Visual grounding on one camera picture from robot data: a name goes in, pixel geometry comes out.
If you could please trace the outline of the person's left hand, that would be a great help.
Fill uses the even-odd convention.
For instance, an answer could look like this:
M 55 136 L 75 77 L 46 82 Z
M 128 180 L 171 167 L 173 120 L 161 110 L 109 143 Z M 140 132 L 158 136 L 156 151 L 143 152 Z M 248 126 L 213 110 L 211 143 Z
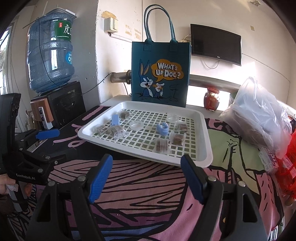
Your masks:
M 0 175 L 0 195 L 7 195 L 8 190 L 6 188 L 7 185 L 15 185 L 16 181 L 14 179 L 11 179 L 7 174 L 1 174 Z M 24 192 L 27 195 L 27 197 L 30 197 L 32 192 L 32 184 L 26 184 L 24 186 Z

